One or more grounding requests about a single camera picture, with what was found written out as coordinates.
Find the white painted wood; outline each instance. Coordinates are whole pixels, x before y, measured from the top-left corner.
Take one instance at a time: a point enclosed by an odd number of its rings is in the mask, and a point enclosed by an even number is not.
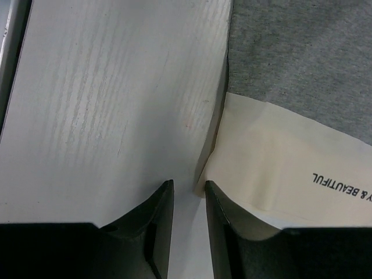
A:
[[[34,0],[0,144],[0,222],[102,226],[176,184],[169,278],[212,278],[192,194],[228,0]]]

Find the cream paper label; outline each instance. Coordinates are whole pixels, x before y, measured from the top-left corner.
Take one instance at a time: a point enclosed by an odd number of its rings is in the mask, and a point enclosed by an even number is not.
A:
[[[207,180],[277,228],[372,226],[372,146],[267,102],[227,94]]]

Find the heather gray cloth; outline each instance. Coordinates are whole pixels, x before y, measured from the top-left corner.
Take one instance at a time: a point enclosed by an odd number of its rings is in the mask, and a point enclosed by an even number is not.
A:
[[[229,92],[372,145],[372,1],[235,0]]]

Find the gray t-shirt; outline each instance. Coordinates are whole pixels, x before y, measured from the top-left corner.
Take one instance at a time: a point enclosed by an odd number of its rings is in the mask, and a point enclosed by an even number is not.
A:
[[[372,1],[235,0],[228,91],[372,145]]]

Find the wood grain texture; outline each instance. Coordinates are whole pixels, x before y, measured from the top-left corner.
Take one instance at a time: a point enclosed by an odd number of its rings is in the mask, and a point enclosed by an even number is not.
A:
[[[212,278],[192,194],[228,0],[34,0],[0,143],[0,222],[102,226],[176,184],[169,278]]]

